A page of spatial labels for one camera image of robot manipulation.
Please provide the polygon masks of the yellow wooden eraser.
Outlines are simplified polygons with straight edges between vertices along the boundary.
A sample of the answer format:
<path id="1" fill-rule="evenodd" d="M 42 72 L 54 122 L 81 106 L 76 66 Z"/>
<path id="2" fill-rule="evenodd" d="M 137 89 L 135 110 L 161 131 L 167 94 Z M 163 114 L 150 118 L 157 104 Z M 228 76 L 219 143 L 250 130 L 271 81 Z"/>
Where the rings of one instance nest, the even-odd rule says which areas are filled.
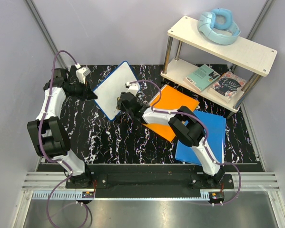
<path id="1" fill-rule="evenodd" d="M 122 102 L 121 102 L 121 100 L 120 100 L 120 97 L 118 97 L 118 98 L 117 98 L 117 106 L 116 106 L 116 109 L 121 111 L 121 105 L 122 105 Z"/>

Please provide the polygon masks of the blue framed whiteboard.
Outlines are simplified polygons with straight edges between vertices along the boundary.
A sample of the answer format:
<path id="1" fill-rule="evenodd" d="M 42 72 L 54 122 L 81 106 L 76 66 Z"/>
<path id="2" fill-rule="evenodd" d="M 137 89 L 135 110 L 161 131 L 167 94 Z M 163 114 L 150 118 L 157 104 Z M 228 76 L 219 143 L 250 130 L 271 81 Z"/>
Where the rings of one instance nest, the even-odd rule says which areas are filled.
<path id="1" fill-rule="evenodd" d="M 136 81 L 136 76 L 129 63 L 123 61 L 93 90 L 98 97 L 95 100 L 96 105 L 109 120 L 114 120 L 120 113 L 116 109 L 117 98 L 122 92 L 126 92 L 126 82 Z"/>

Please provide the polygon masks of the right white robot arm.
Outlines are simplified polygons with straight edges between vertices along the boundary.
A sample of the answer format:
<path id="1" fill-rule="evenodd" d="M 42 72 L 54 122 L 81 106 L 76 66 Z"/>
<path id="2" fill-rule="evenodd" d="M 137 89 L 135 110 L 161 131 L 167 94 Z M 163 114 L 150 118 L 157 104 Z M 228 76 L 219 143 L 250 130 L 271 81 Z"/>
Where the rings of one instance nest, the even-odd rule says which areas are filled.
<path id="1" fill-rule="evenodd" d="M 156 109 L 142 105 L 132 93 L 122 92 L 117 98 L 117 109 L 129 113 L 143 124 L 169 126 L 177 139 L 191 148 L 201 162 L 207 185 L 217 188 L 223 183 L 225 171 L 208 144 L 208 129 L 189 108 L 182 106 L 175 110 Z"/>

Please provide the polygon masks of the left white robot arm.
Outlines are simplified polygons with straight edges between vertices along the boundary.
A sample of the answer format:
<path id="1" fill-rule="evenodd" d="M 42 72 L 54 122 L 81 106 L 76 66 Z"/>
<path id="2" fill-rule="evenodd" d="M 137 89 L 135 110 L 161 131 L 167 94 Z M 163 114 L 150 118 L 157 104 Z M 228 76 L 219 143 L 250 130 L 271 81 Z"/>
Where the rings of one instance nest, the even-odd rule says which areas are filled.
<path id="1" fill-rule="evenodd" d="M 53 79 L 44 85 L 43 90 L 45 99 L 40 114 L 27 124 L 34 149 L 39 157 L 60 164 L 68 182 L 88 188 L 93 184 L 92 173 L 87 164 L 71 150 L 70 138 L 59 117 L 67 96 L 90 101 L 97 99 L 97 95 L 88 81 L 80 81 L 75 66 L 69 70 L 56 68 Z"/>

